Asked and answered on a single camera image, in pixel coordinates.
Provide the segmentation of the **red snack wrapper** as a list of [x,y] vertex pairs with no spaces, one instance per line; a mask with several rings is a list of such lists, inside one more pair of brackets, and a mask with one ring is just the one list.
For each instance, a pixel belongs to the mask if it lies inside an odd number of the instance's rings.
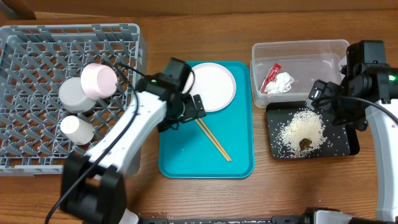
[[270,93],[276,85],[276,76],[281,70],[281,66],[275,63],[272,68],[268,71],[266,77],[264,78],[262,85],[260,87],[260,93],[266,94]]

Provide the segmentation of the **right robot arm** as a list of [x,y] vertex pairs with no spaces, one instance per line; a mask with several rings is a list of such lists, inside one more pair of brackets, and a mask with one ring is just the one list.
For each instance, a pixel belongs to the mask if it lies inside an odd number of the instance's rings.
[[317,80],[306,106],[333,116],[334,125],[371,129],[378,199],[376,223],[397,223],[397,69],[386,61],[384,42],[361,40],[346,49],[340,84]]

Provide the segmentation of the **white tissue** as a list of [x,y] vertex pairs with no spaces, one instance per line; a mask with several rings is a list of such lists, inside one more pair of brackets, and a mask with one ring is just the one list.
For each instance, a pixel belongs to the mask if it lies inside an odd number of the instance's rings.
[[273,81],[270,81],[265,87],[265,93],[277,94],[287,93],[292,89],[294,78],[287,72],[278,73]]

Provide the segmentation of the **brown food lump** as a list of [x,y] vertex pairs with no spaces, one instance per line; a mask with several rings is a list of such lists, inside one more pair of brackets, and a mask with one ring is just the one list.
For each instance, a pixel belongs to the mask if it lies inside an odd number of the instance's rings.
[[310,139],[307,138],[303,138],[300,142],[299,142],[299,147],[301,151],[304,151],[306,149],[310,149],[312,147],[312,141]]

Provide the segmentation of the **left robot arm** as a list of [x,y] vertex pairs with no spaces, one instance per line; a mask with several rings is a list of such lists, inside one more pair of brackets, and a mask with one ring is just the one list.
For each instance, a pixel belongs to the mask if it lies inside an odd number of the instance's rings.
[[171,58],[164,72],[143,75],[132,99],[107,135],[84,156],[69,155],[63,165],[61,196],[56,209],[85,223],[140,223],[127,208],[124,176],[153,129],[178,129],[206,115],[199,95],[184,87],[195,75],[187,62]]

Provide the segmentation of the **large white plate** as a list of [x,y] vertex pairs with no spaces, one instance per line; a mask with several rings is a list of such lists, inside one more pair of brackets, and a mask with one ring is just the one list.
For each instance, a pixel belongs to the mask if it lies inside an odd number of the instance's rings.
[[215,112],[227,107],[236,93],[236,81],[232,73],[218,63],[200,63],[192,68],[183,93],[190,90],[199,95],[206,112]]

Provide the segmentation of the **small white dish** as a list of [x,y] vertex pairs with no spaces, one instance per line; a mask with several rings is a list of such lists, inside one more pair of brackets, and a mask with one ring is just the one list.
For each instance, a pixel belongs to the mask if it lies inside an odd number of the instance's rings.
[[80,82],[85,94],[92,100],[97,100],[110,97],[116,92],[118,78],[111,67],[90,63],[82,70]]

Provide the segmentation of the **white cup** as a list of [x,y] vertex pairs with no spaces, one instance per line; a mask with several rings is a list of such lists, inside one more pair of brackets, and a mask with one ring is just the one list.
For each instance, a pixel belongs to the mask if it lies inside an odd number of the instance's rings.
[[60,129],[69,140],[77,145],[89,143],[94,136],[93,125],[73,115],[62,119]]

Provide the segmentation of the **grey bowl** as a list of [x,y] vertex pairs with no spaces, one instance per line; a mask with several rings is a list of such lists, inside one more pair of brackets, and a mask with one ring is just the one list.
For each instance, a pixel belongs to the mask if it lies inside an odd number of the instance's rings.
[[63,107],[71,113],[85,113],[96,104],[82,89],[80,77],[65,80],[58,92]]

